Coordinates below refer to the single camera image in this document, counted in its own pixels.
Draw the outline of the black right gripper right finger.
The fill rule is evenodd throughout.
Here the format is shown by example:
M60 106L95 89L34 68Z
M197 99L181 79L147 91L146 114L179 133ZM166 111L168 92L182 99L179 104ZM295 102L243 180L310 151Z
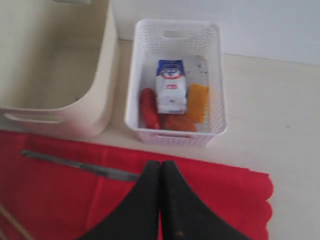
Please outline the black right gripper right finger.
M164 240L247 240L210 210L174 161L161 164L159 210Z

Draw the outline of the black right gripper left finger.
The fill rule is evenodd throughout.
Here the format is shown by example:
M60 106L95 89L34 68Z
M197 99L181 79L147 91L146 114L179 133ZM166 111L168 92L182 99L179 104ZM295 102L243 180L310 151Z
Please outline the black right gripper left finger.
M148 161L127 196L79 240L156 240L161 164Z

